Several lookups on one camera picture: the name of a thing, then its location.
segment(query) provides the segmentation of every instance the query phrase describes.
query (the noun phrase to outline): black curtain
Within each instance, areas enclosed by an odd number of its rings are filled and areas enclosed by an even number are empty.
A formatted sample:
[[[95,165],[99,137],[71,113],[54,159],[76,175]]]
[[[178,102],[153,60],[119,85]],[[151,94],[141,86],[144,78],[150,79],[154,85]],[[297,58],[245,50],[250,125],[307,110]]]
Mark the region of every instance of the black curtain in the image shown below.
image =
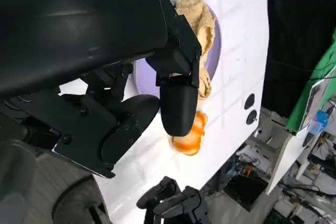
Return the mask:
[[[336,0],[268,0],[269,48],[262,105],[289,117],[332,44]]]

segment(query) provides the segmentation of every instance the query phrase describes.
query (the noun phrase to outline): orange toy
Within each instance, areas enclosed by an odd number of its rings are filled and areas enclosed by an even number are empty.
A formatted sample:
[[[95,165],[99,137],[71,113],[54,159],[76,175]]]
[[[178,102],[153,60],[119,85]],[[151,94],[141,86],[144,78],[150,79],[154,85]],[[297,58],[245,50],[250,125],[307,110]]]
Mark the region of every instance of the orange toy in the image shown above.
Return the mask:
[[[201,139],[204,136],[204,126],[207,122],[207,116],[203,112],[197,111],[193,126],[187,136],[173,137],[175,149],[185,155],[193,156],[201,148]]]

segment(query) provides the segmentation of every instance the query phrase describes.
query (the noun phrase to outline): purple circle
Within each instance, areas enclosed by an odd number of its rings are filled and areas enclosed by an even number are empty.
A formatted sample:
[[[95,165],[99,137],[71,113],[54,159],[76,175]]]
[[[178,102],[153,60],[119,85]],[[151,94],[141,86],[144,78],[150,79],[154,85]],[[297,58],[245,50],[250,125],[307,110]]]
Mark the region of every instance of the purple circle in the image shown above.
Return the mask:
[[[212,79],[215,75],[219,57],[221,55],[220,49],[222,47],[222,39],[218,19],[211,9],[210,11],[216,19],[215,40],[211,49],[209,50],[208,58],[205,62],[205,67],[207,68],[209,76]],[[135,86],[139,94],[152,94],[158,98],[160,97],[160,88],[155,85],[156,72],[154,69],[151,68],[151,66],[148,65],[145,59],[137,60],[134,63],[134,80]]]

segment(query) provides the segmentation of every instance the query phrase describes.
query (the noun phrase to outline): green panel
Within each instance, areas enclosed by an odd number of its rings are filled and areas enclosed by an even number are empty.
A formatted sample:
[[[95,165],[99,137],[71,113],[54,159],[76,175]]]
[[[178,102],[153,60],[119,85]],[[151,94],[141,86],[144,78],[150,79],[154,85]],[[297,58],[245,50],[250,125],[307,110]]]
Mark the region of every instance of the green panel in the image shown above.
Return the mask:
[[[333,44],[322,56],[319,63],[316,65],[313,73],[310,76],[310,79],[312,80],[309,80],[306,83],[303,92],[287,121],[286,128],[288,130],[292,132],[298,132],[309,99],[309,93],[311,87],[316,82],[319,81],[314,79],[321,79],[325,77],[335,65],[336,65],[336,30],[333,35]],[[326,93],[324,94],[320,107],[323,107],[324,104],[335,92],[336,92],[336,78],[333,78],[330,80],[330,83],[327,87]]]

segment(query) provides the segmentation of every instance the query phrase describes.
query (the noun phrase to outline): tan cloth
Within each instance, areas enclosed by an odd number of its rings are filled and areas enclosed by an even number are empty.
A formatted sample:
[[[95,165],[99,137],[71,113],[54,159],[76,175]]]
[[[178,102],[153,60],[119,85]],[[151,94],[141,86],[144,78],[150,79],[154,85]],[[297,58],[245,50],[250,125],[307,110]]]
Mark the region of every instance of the tan cloth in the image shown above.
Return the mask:
[[[211,92],[211,81],[205,61],[215,39],[215,18],[202,0],[177,0],[176,11],[184,15],[202,46],[199,63],[200,85],[198,99],[206,99]]]

